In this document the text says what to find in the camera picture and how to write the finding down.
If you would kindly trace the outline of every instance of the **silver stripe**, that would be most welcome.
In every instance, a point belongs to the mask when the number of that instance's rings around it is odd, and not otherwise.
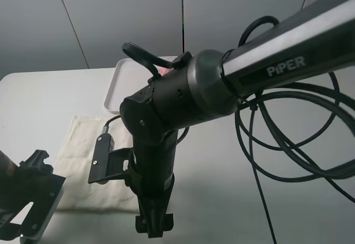
[[[232,53],[229,56],[230,60],[223,64],[225,75],[228,76],[353,19],[355,19],[355,0],[349,0],[245,54],[233,58]]]

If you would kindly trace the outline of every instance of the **piper logo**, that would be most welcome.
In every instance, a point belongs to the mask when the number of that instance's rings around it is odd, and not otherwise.
[[[279,75],[287,71],[295,70],[299,67],[304,67],[306,65],[304,57],[296,57],[285,61],[283,63],[277,64],[276,66],[268,67],[267,74],[269,77],[273,75]]]

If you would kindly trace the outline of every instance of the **white towel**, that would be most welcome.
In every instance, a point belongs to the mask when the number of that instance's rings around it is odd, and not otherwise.
[[[96,138],[108,119],[110,117],[73,118],[72,127],[54,168],[54,174],[67,178],[57,210],[138,212],[137,197],[124,185],[123,180],[111,180],[105,185],[88,184]],[[121,119],[111,122],[109,134],[115,141],[115,149],[132,147],[132,136]]]

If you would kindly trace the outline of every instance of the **white tray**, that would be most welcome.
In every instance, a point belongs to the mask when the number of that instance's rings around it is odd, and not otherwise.
[[[161,58],[173,61],[176,57]],[[144,66],[130,58],[118,61],[104,102],[106,110],[119,114],[123,99],[147,86],[147,81],[151,76],[152,74]]]

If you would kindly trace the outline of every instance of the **table surface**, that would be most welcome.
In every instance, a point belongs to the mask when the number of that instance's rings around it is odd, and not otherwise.
[[[103,102],[113,73],[110,68],[5,77],[0,82],[0,149],[16,164],[35,149],[43,149],[50,155],[47,163],[55,164],[73,116],[110,115]],[[354,68],[337,73],[342,91],[354,98]],[[313,81],[330,86],[325,76]],[[312,104],[293,101],[295,108],[290,101],[272,101],[269,107],[292,139],[314,133],[329,116]],[[246,123],[249,115],[248,111],[242,114]],[[273,143],[260,121],[257,115],[256,136]],[[313,158],[322,167],[353,158],[353,137],[340,121],[324,135],[305,150],[317,154]],[[282,153],[257,146],[255,156],[274,174],[305,174]],[[177,147],[174,173],[169,211],[175,226],[163,238],[148,240],[146,234],[136,233],[131,213],[55,213],[40,243],[272,243],[232,116],[192,127]],[[354,207],[324,180],[284,184],[262,175],[260,179],[279,243],[353,242]],[[353,179],[339,184],[355,195]]]

